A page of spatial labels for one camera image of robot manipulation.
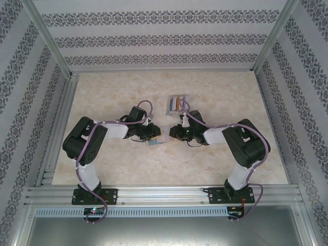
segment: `damask pattern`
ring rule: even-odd
[[[314,216],[316,217],[317,224],[320,227],[320,233],[323,234],[324,242],[328,244],[327,214],[324,211],[323,203],[320,201],[320,196],[318,195],[318,189],[315,186],[315,181],[311,172],[309,172],[308,164],[306,163],[306,159],[304,158],[304,154],[302,152],[301,146],[299,145],[297,135],[295,134],[293,124],[291,123],[290,116],[283,102],[281,93],[276,83],[276,79],[267,60],[264,62],[262,70],[265,74],[266,82],[268,83],[271,95],[274,99],[278,114],[280,116],[281,123],[284,127],[284,131],[291,148],[291,153],[294,156],[296,166],[299,170],[300,178],[303,181],[303,185],[305,187],[305,192],[309,196],[311,208],[314,211]]]
[[[314,89],[317,91],[320,100],[323,102],[323,106],[328,113],[328,83],[327,76],[324,74],[320,63],[315,58],[314,53],[310,49],[309,44],[298,25],[294,21],[294,18],[290,18],[284,27],[289,39],[294,45],[294,48],[301,59],[303,67],[306,69],[307,75],[311,79],[314,85]]]
[[[41,79],[48,65],[50,56],[51,52],[48,47],[45,46],[36,64],[30,82],[27,86],[26,92],[24,93],[23,99],[19,104],[19,109],[15,115],[13,125],[10,127],[8,138],[5,140],[4,145],[2,147],[2,152],[0,154],[0,185],[2,185],[3,179],[6,176],[6,170],[9,167],[9,163],[11,162],[11,157],[16,149],[27,116],[30,112],[35,95],[39,88]]]
[[[52,123],[51,123],[51,127],[50,127],[50,130],[49,130],[49,135],[48,135],[48,139],[47,139],[47,142],[46,142],[46,145],[45,145],[45,150],[43,151],[43,155],[42,155],[42,158],[41,158],[41,161],[40,161],[40,164],[39,164],[39,170],[35,176],[35,181],[34,181],[34,186],[36,186],[36,183],[37,183],[37,178],[39,177],[39,174],[40,174],[40,171],[41,171],[41,167],[42,167],[42,164],[43,164],[43,160],[45,159],[45,156],[46,156],[46,151],[47,151],[47,148],[48,148],[48,143],[49,143],[49,140],[50,140],[50,136],[51,136],[51,132],[52,132],[52,128],[55,124],[55,120],[56,120],[56,116],[57,116],[57,112],[58,112],[58,108],[59,108],[59,105],[60,105],[60,102],[62,100],[62,95],[63,95],[63,92],[64,92],[64,89],[65,89],[65,85],[67,83],[67,81],[70,80],[70,77],[68,77],[66,80],[65,80],[65,83],[63,85],[63,88],[61,89],[61,93],[60,93],[60,97],[59,97],[59,100],[58,100],[58,104],[57,104],[57,108],[56,108],[56,112],[55,112],[55,116],[53,117],[53,120],[52,120]]]
[[[23,8],[19,0],[8,0],[0,11],[0,44],[3,43],[7,33],[17,19],[18,14]]]
[[[286,80],[287,87],[290,90],[291,97],[298,110],[304,129],[307,132],[307,136],[310,138],[313,150],[315,150],[318,163],[321,165],[321,170],[325,174],[324,177],[328,179],[328,148],[325,146],[324,140],[322,140],[322,135],[319,132],[319,128],[316,126],[316,121],[313,119],[311,110],[301,91],[301,87],[298,85],[297,79],[279,42],[274,44],[272,52],[276,57],[283,78]]]
[[[60,48],[166,46],[166,45],[263,45],[266,34],[186,34],[99,37],[59,37]]]
[[[43,14],[48,27],[195,24],[273,23],[279,10],[176,10],[103,13]]]
[[[264,96],[263,88],[262,88],[262,86],[260,84],[260,79],[259,79],[259,77],[257,75],[256,75],[256,80],[257,80],[257,83],[258,83],[259,88],[260,88],[260,91],[261,91],[261,95],[262,95],[263,102],[265,104],[266,111],[268,112],[269,120],[270,120],[270,123],[272,125],[272,130],[274,132],[274,136],[276,138],[276,142],[278,143],[277,144],[277,147],[279,147],[280,154],[281,154],[281,157],[282,157],[282,160],[283,160],[283,163],[284,163],[284,167],[285,167],[285,169],[287,171],[287,176],[289,178],[290,183],[294,183],[293,180],[292,180],[292,176],[291,176],[291,173],[290,173],[290,170],[289,170],[288,163],[286,162],[285,154],[283,153],[283,149],[282,149],[281,144],[280,144],[279,135],[277,133],[277,130],[276,130],[275,125],[273,124],[273,118],[271,116],[269,105],[268,105],[267,100],[266,100],[266,98]]]
[[[47,92],[43,99],[34,128],[32,130],[27,150],[24,154],[24,158],[22,159],[22,164],[20,165],[19,172],[15,180],[15,185],[13,186],[13,191],[10,194],[10,200],[8,201],[8,206],[5,209],[5,215],[4,217],[2,217],[2,224],[0,226],[0,245],[6,245],[6,240],[12,227],[14,216],[17,212],[17,206],[19,204],[19,200],[21,199],[24,185],[28,178],[35,150],[37,148],[37,144],[47,118],[47,114],[51,105],[53,95],[56,90],[56,86],[58,84],[60,74],[60,68],[58,65],[56,65],[54,72],[51,76]]]
[[[328,8],[323,0],[301,0],[324,40],[328,41]]]
[[[164,54],[66,56],[68,65],[167,64],[167,63],[252,63],[257,54]]]
[[[19,42],[19,46],[15,51],[15,55],[12,60],[9,62],[9,66],[5,71],[4,76],[0,81],[0,115],[3,112],[3,108],[6,106],[8,97],[11,94],[11,91],[14,88],[18,80],[24,64],[26,63],[27,57],[30,54],[30,51],[35,43],[35,40],[39,32],[37,31],[33,22],[29,25],[22,40]]]

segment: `enclosure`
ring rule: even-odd
[[[326,0],[0,7],[1,245],[328,245]],[[210,126],[247,118],[268,141],[252,214],[229,221],[244,204],[204,192],[234,170],[226,142],[105,139],[92,163],[115,204],[86,224],[93,206],[72,204],[80,180],[64,139],[83,116],[118,120],[142,100],[156,126],[175,126],[177,94]]]

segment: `mounting bracket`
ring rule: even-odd
[[[103,198],[107,205],[116,205],[118,189],[95,189],[94,192]],[[75,189],[72,197],[72,205],[102,205],[103,202],[97,199],[88,191],[79,187]]]
[[[255,203],[253,189],[251,187],[242,188],[239,191],[235,191],[234,197],[230,200],[224,192],[224,187],[209,187],[203,189],[205,193],[209,195],[210,204],[224,204],[224,203]]]

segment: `beige marble floor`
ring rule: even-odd
[[[250,119],[271,145],[267,161],[256,170],[251,182],[287,183],[253,72],[82,74],[65,137],[82,116],[115,120],[143,99],[153,103],[156,125],[177,124],[178,116],[165,116],[167,99],[172,94],[189,94],[191,109],[199,110],[210,125]],[[142,106],[149,111],[147,104]],[[218,185],[231,173],[235,159],[226,144],[190,148],[178,141],[150,148],[130,139],[108,139],[95,165],[105,185]],[[53,184],[77,184],[74,165],[63,150]]]

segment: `perforated metal strip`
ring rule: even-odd
[[[38,208],[37,218],[83,217],[84,208]],[[106,217],[212,217],[228,216],[226,207],[182,208],[108,208]]]

